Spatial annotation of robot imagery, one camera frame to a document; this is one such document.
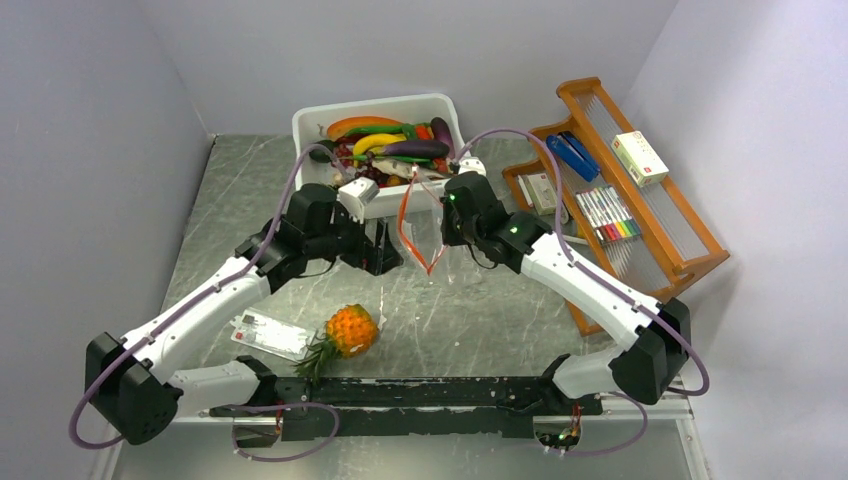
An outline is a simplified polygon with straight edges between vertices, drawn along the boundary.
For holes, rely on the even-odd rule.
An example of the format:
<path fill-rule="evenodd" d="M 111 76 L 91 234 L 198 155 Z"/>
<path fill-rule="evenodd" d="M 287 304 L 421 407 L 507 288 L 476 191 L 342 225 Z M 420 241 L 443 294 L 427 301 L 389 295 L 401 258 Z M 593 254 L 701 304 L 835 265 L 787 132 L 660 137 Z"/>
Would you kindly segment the clear zip top bag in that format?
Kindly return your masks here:
<path fill-rule="evenodd" d="M 433 275 L 447 250 L 442 232 L 445 220 L 444 179 L 432 178 L 420 167 L 401 197 L 396 228 L 401 245 L 427 276 Z"/>

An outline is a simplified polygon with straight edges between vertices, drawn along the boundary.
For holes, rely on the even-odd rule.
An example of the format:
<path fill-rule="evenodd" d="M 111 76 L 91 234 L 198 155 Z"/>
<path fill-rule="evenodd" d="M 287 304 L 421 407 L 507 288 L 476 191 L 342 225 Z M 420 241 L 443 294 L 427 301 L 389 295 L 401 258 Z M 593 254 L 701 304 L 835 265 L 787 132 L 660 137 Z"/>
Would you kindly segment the toy pineapple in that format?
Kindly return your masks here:
<path fill-rule="evenodd" d="M 361 304 L 339 309 L 307 345 L 306 356 L 294 367 L 302 378 L 318 384 L 327 367 L 338 359 L 348 359 L 367 352 L 377 341 L 379 323 Z"/>

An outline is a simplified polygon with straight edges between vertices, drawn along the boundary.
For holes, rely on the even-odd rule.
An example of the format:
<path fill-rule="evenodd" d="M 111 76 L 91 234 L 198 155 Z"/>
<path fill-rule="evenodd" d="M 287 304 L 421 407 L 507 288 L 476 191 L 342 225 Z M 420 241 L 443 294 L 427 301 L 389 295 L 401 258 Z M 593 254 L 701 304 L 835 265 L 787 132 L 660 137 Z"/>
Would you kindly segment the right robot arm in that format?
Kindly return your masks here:
<path fill-rule="evenodd" d="M 542 406 L 562 414 L 579 397 L 620 392 L 654 405 L 690 359 L 689 308 L 662 302 L 624 284 L 564 244 L 540 217 L 509 213 L 489 181 L 475 172 L 447 181 L 442 197 L 442 237 L 448 246 L 471 246 L 550 288 L 588 314 L 614 340 L 613 347 L 570 356 L 539 391 Z"/>

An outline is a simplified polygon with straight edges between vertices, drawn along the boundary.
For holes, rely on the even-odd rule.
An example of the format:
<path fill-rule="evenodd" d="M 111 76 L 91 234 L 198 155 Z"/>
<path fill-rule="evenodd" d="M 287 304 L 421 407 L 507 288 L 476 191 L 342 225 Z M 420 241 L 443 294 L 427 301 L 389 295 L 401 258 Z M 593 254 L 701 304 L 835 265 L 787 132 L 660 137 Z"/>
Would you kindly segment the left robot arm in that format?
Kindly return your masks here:
<path fill-rule="evenodd" d="M 81 404 L 93 406 L 132 445 L 206 409 L 271 411 L 277 377 L 260 361 L 246 356 L 215 367 L 183 365 L 213 330 L 302 276 L 312 260 L 340 259 L 371 275 L 398 266 L 385 225 L 375 238 L 366 234 L 364 212 L 378 193 L 363 179 L 340 189 L 309 183 L 286 193 L 263 228 L 191 294 L 119 338 L 102 333 L 88 344 Z"/>

